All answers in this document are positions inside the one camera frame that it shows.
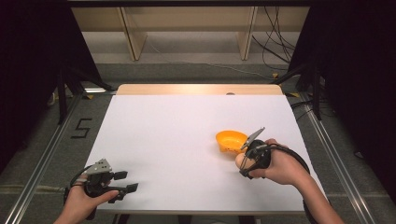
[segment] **white tabletop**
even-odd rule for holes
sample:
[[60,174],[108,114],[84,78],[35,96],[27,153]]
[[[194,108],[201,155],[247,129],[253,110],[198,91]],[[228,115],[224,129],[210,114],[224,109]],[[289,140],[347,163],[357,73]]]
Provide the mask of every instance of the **white tabletop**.
[[268,179],[242,177],[234,154],[221,153],[216,133],[275,138],[312,168],[284,95],[116,95],[106,112],[87,165],[106,158],[139,183],[123,201],[98,209],[126,214],[268,214],[301,212],[300,193]]

